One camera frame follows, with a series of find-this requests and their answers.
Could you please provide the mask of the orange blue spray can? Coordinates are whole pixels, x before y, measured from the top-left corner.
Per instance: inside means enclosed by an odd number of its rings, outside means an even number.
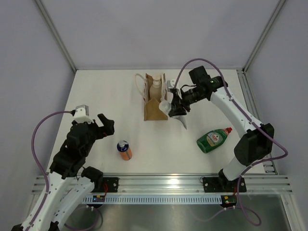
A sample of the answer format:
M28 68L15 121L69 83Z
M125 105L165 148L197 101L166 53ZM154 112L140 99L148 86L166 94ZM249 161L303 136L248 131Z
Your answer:
M127 141L121 140L117 144L117 150L123 160L128 161L132 158L132 152Z

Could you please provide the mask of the beige pump soap bottle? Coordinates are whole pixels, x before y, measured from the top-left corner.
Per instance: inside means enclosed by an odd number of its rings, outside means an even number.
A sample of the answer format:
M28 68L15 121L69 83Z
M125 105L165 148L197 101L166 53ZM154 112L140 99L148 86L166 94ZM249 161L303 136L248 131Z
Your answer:
M161 102L162 97L162 82L161 75L153 75L153 83L149 89L150 99L156 99L158 102Z

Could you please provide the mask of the green dish soap bottle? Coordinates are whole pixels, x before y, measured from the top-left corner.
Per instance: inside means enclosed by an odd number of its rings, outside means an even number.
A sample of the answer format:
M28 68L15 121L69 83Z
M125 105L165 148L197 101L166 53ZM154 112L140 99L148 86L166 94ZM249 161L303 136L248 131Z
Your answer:
M200 137L196 143L203 153L209 153L220 147L231 132L232 128L215 129Z

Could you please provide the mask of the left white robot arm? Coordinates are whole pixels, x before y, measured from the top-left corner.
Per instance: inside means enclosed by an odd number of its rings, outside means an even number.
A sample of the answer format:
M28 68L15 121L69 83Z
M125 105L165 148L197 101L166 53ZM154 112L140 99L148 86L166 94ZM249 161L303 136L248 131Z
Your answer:
M91 191L98 192L103 188L103 173L87 167L75 187L66 191L85 164L93 144L114 134L115 122L98 114L103 124L100 127L79 109L71 114L74 120L70 131L53 158L50 172L44 174L45 188L26 220L13 226L14 231L60 231L82 199Z

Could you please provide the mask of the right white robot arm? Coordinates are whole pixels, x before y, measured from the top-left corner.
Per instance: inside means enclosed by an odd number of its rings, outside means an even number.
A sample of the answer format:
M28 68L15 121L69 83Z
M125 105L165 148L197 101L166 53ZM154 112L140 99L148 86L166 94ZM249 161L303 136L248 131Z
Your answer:
M241 180L243 174L253 165L258 164L271 153L274 127L263 124L251 113L242 108L229 90L223 74L211 77L203 66L189 72L192 86L183 91L178 88L178 80L167 82L167 91L173 98L168 103L166 114L170 118L183 120L191 110L191 105L203 99L212 102L235 128L240 140L234 147L234 158L221 169L217 177L205 178L204 188L212 187L220 192L243 191Z

